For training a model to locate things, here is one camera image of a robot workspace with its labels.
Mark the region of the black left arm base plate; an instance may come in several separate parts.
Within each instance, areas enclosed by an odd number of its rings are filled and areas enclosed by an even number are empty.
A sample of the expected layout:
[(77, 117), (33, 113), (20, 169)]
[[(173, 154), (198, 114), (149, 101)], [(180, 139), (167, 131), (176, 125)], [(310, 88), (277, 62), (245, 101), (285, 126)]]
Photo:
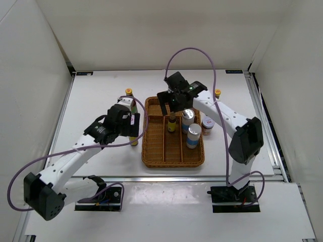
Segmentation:
[(89, 212), (121, 212), (123, 206), (125, 187), (122, 183), (107, 185), (107, 189), (96, 198), (75, 203), (75, 211)]

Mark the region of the white salt shaker metal lid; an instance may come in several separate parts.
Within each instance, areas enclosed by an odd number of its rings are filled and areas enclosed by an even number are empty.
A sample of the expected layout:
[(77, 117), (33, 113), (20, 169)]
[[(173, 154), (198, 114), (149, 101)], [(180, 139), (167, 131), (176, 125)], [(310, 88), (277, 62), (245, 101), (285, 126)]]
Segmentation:
[(194, 119), (195, 113), (192, 109), (185, 109), (182, 111), (181, 128), (183, 133), (187, 134), (189, 126), (194, 123)]

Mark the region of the red sauce bottle yellow cap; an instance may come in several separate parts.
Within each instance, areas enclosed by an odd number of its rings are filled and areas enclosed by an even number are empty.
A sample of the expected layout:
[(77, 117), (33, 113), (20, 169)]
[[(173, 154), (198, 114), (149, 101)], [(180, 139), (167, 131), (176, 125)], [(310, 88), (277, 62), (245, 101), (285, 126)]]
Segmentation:
[(221, 90), (220, 89), (215, 89), (214, 90), (214, 94), (215, 94), (215, 98), (216, 99), (219, 99), (220, 98), (220, 95), (221, 95)]

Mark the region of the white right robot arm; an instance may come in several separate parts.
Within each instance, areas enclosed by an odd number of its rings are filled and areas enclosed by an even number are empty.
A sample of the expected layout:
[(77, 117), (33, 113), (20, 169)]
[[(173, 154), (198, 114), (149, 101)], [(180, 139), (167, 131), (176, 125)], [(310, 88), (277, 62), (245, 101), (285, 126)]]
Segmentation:
[(188, 81), (180, 72), (164, 79), (167, 91), (157, 94), (162, 114), (194, 108), (201, 111), (223, 128), (226, 157), (232, 158), (232, 168), (226, 172), (227, 197), (234, 202), (241, 200), (248, 188), (251, 167), (263, 147), (262, 124), (257, 117), (247, 118), (214, 97), (202, 83)]

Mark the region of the brown wicker basket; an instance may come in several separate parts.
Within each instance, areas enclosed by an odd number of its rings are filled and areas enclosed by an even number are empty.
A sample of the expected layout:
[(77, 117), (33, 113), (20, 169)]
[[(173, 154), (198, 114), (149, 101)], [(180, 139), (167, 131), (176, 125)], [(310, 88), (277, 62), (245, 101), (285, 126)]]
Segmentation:
[(176, 113), (175, 131), (169, 132), (169, 116), (163, 116), (156, 96), (146, 99), (145, 109), (148, 120), (143, 125), (147, 130), (142, 138), (142, 162), (148, 168), (189, 168), (204, 163), (203, 137), (199, 138), (197, 147), (187, 147), (181, 112)]

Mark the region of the aluminium table edge rail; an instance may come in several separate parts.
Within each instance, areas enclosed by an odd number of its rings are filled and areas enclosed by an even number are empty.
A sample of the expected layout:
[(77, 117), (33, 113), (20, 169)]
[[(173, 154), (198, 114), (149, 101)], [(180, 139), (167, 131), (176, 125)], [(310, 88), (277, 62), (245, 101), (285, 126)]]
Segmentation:
[[(144, 182), (144, 183), (152, 183), (152, 182), (224, 182), (224, 177), (211, 177), (211, 176), (147, 176), (147, 177), (103, 177), (105, 182), (114, 183), (114, 182)], [(70, 182), (81, 181), (81, 177), (72, 177), (70, 178)], [(253, 182), (262, 181), (260, 176), (251, 176), (250, 180)], [(282, 175), (275, 176), (265, 176), (265, 181), (267, 182), (283, 182)]]

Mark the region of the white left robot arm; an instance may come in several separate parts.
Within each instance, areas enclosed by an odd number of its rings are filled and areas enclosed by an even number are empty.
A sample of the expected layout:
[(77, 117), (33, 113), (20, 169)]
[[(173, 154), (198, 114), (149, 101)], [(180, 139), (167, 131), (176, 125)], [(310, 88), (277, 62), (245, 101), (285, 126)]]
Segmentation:
[(117, 137), (137, 137), (139, 125), (140, 114), (132, 113), (124, 105), (114, 104), (106, 115), (98, 117), (84, 130), (71, 153), (62, 155), (51, 167), (38, 174), (25, 176), (24, 201), (46, 221), (54, 219), (70, 203), (102, 201), (107, 185), (100, 177), (86, 176), (75, 184), (68, 181)]

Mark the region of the small yellow bottle wooden cap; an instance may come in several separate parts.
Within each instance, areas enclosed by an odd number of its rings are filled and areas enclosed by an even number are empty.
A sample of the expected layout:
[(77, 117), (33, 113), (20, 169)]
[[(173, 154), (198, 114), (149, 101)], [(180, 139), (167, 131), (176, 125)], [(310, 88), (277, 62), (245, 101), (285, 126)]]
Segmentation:
[(137, 137), (129, 137), (129, 142), (130, 142), (131, 146), (137, 146), (138, 145)]

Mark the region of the white shaker blue label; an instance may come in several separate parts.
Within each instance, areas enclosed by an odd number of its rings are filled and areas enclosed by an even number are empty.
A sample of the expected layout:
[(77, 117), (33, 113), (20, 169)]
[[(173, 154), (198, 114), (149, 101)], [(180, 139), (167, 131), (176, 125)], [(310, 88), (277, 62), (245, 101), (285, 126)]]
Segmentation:
[(186, 146), (190, 149), (197, 147), (201, 135), (201, 126), (199, 124), (191, 124), (187, 131)]

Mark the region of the spice jar red label lid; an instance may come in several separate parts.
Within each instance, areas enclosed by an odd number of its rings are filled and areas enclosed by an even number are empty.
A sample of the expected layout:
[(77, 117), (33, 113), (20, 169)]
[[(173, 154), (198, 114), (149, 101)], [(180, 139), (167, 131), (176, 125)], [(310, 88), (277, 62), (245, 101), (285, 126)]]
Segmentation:
[(205, 116), (202, 120), (202, 134), (204, 136), (208, 136), (211, 134), (211, 131), (215, 125), (214, 120), (212, 120), (210, 117)]

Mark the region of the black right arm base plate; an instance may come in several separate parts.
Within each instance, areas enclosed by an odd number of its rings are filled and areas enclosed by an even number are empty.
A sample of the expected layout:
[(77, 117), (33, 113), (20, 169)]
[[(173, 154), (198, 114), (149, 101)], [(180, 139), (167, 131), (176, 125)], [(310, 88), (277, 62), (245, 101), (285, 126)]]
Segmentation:
[(254, 186), (248, 186), (241, 193), (234, 187), (210, 187), (213, 213), (258, 213), (260, 206)]

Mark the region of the red sauce bottle green label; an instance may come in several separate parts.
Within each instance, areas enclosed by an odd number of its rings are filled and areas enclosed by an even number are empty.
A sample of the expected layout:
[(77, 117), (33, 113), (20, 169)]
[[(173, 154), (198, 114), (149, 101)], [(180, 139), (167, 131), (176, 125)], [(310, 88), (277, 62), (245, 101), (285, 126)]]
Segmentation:
[[(127, 88), (125, 90), (125, 93), (126, 93), (127, 96), (134, 97), (133, 91), (132, 91), (131, 88)], [(132, 113), (137, 113), (138, 112), (136, 100), (133, 99), (133, 98), (132, 98), (132, 104), (131, 104), (131, 112)]]

